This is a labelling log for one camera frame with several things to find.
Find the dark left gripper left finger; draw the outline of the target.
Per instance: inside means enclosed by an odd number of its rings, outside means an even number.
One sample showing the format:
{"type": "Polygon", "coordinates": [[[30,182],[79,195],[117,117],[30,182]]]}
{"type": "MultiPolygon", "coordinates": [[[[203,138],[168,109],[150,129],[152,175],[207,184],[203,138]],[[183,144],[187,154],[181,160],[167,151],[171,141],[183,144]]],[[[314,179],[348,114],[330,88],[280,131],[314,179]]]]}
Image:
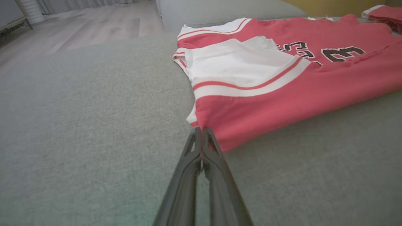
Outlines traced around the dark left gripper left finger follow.
{"type": "Polygon", "coordinates": [[[193,128],[153,222],[154,226],[194,226],[197,179],[201,172],[201,129],[193,128]]]}

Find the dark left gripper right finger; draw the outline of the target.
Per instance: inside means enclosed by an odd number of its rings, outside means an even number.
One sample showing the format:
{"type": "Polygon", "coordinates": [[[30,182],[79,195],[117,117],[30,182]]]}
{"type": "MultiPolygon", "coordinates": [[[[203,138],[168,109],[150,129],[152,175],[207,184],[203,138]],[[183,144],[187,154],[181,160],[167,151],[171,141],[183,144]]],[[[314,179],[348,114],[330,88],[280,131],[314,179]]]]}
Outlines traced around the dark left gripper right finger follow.
{"type": "Polygon", "coordinates": [[[209,181],[210,225],[253,226],[253,221],[211,128],[203,129],[204,172],[209,181]]]}

